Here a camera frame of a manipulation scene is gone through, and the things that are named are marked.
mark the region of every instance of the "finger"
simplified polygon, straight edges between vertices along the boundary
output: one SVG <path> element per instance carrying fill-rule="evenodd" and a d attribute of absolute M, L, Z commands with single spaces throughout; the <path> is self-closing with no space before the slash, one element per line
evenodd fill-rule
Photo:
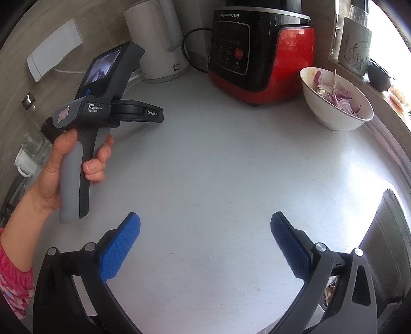
<path fill-rule="evenodd" d="M 111 147 L 108 143 L 104 143 L 103 146 L 97 151 L 97 159 L 101 162 L 106 162 L 111 156 Z"/>
<path fill-rule="evenodd" d="M 105 175 L 103 171 L 99 171 L 95 174 L 86 174 L 85 178 L 89 181 L 102 182 L 105 179 Z"/>
<path fill-rule="evenodd" d="M 106 164 L 99 159 L 92 159 L 83 164 L 83 171 L 85 174 L 96 174 L 106 168 Z"/>
<path fill-rule="evenodd" d="M 106 138 L 106 143 L 107 143 L 109 146 L 113 146 L 113 144 L 114 144 L 114 138 L 113 138 L 112 135 L 108 135 L 108 136 L 107 136 L 107 138 Z"/>
<path fill-rule="evenodd" d="M 77 130 L 71 129 L 60 135 L 53 144 L 50 157 L 44 166 L 45 172 L 56 173 L 60 170 L 63 157 L 71 151 L 77 140 Z"/>

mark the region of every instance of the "white bowl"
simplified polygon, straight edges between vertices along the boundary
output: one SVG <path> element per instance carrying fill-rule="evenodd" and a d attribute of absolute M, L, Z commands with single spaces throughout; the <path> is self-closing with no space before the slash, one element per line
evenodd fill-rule
<path fill-rule="evenodd" d="M 334 73 L 322 68 L 303 68 L 300 71 L 300 77 L 302 79 L 302 88 L 304 91 L 305 100 L 314 113 L 316 119 L 323 127 L 330 131 L 354 130 L 363 125 L 365 122 L 373 119 L 374 110 L 365 95 L 351 82 L 343 77 L 340 77 L 339 75 L 337 75 L 336 81 L 345 90 L 348 90 L 348 95 L 352 98 L 352 100 L 350 100 L 350 104 L 353 107 L 361 106 L 358 116 L 356 117 L 346 113 L 319 96 L 314 85 L 315 74 L 318 71 L 321 71 L 324 83 L 328 86 L 332 86 L 334 82 Z"/>

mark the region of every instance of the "device screen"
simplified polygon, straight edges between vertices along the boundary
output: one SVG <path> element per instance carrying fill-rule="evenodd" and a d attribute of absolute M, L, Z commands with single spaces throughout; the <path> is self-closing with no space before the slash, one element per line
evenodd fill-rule
<path fill-rule="evenodd" d="M 110 69 L 112 68 L 119 53 L 120 49 L 97 59 L 94 62 L 84 85 L 89 85 L 92 82 L 105 78 L 109 74 Z"/>

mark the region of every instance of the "red button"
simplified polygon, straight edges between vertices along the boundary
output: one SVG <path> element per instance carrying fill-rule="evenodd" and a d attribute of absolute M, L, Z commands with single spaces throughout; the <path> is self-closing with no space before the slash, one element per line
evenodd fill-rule
<path fill-rule="evenodd" d="M 237 59 L 241 59 L 242 56 L 243 56 L 242 50 L 241 50 L 241 49 L 235 49 L 235 50 L 234 50 L 234 56 L 235 56 Z"/>

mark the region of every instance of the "white kettle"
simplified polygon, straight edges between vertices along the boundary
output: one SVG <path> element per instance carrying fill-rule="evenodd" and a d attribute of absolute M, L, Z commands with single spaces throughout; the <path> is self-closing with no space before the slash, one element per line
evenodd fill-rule
<path fill-rule="evenodd" d="M 131 39 L 145 49 L 140 64 L 147 82 L 169 81 L 189 70 L 171 0 L 143 0 L 124 12 Z"/>

